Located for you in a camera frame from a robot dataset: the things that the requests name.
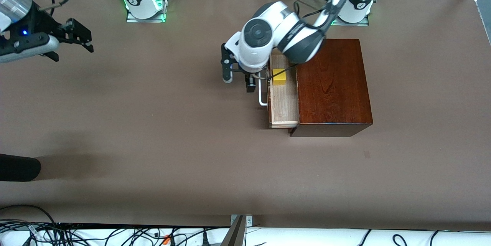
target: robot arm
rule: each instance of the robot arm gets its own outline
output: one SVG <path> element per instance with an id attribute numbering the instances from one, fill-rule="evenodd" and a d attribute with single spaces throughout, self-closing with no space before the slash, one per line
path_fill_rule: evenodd
<path id="1" fill-rule="evenodd" d="M 162 0 L 124 0 L 130 13 L 140 19 L 155 15 L 163 8 Z M 0 63 L 35 55 L 58 61 L 60 43 L 75 43 L 93 52 L 91 31 L 71 18 L 65 24 L 56 22 L 32 0 L 0 0 Z"/>
<path id="2" fill-rule="evenodd" d="M 305 63 L 319 50 L 327 30 L 345 2 L 328 0 L 313 25 L 304 22 L 282 2 L 267 3 L 259 8 L 241 32 L 235 33 L 224 44 L 224 48 L 246 74 L 246 81 L 251 73 L 255 76 L 254 73 L 265 68 L 275 47 L 293 64 Z M 223 81 L 226 83 L 232 81 L 231 72 L 235 71 L 230 64 L 222 61 Z"/>

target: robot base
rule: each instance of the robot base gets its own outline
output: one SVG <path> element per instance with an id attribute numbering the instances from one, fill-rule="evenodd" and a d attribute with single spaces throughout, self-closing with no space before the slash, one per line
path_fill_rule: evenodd
<path id="1" fill-rule="evenodd" d="M 148 19 L 139 19 L 135 18 L 129 11 L 126 14 L 126 22 L 165 22 L 165 18 L 167 17 L 167 6 L 169 4 L 169 0 L 156 0 L 157 5 L 162 6 L 162 10 L 158 11 L 153 17 Z"/>

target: wooden box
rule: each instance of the wooden box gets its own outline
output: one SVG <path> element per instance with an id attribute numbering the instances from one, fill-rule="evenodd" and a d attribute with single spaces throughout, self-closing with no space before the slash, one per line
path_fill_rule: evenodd
<path id="1" fill-rule="evenodd" d="M 270 69 L 287 68 L 272 53 Z M 294 137 L 349 137 L 373 124 L 358 39 L 328 39 L 305 64 L 287 73 L 283 86 L 268 87 L 271 128 Z"/>

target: metal frame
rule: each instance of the metal frame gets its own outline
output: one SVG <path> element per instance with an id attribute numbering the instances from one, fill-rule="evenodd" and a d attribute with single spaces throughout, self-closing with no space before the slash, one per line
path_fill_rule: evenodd
<path id="1" fill-rule="evenodd" d="M 235 218 L 231 218 L 233 224 L 228 230 L 225 238 L 220 246 L 243 246 L 244 237 L 246 236 L 247 216 L 237 215 Z"/>

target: white surface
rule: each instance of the white surface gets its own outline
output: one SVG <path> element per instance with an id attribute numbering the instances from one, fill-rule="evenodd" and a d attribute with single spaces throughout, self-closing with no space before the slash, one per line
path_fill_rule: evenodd
<path id="1" fill-rule="evenodd" d="M 202 229 L 180 229 L 176 234 L 192 235 Z M 108 230 L 81 230 L 75 233 L 83 238 L 105 238 L 113 229 Z M 161 236 L 170 234 L 171 229 L 160 229 Z M 228 229 L 216 229 L 208 231 L 210 244 L 219 244 L 226 235 Z M 148 234 L 158 232 L 152 229 Z M 367 230 L 352 229 L 291 229 L 291 228 L 248 228 L 245 246 L 256 246 L 266 243 L 266 246 L 357 246 L 360 244 Z M 133 229 L 128 229 L 109 239 L 107 246 L 121 246 L 123 241 L 133 234 Z M 364 246 L 394 246 L 392 236 L 399 234 L 407 242 L 408 246 L 428 246 L 433 231 L 398 231 L 398 230 L 373 230 L 368 235 Z M 20 246 L 28 238 L 28 231 L 6 232 L 0 234 L 2 246 Z M 175 238 L 179 244 L 184 236 Z M 202 246 L 202 234 L 196 235 L 188 241 L 188 246 Z M 104 246 L 105 240 L 88 241 L 91 246 Z M 134 246 L 151 246 L 148 239 L 137 239 Z M 433 246 L 489 246 L 491 245 L 491 234 L 485 232 L 439 232 L 434 240 Z M 51 244 L 39 243 L 39 246 L 51 246 Z"/>

